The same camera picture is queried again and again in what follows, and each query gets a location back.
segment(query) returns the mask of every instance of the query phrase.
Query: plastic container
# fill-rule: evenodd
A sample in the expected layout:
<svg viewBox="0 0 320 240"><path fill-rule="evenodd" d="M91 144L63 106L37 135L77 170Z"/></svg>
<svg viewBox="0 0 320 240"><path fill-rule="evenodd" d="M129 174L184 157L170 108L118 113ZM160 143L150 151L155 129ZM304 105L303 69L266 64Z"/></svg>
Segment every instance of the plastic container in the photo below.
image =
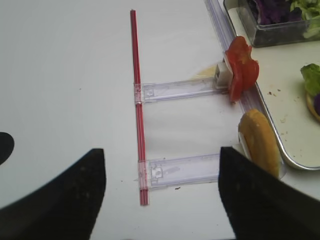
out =
<svg viewBox="0 0 320 240"><path fill-rule="evenodd" d="M271 25L259 25L248 5L247 0L237 1L237 12L242 21L246 34L254 47L292 44L320 40L320 34L312 36L307 32L310 25L320 26L320 18L286 22Z"/></svg>

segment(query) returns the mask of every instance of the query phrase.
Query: sesame bun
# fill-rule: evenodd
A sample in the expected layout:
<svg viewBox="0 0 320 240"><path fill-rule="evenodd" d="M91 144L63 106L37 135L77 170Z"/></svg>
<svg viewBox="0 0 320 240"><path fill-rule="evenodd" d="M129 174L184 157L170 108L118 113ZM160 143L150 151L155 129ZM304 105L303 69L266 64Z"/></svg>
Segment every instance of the sesame bun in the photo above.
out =
<svg viewBox="0 0 320 240"><path fill-rule="evenodd" d="M310 113L312 113L312 115L320 122L320 116L317 114L315 108L314 108L314 99L312 96L310 96L308 93L305 94L305 98L306 98L306 105L310 111Z"/></svg>
<svg viewBox="0 0 320 240"><path fill-rule="evenodd" d="M244 136L252 162L278 178L280 151L265 115L257 109L251 109L242 116L238 131Z"/></svg>

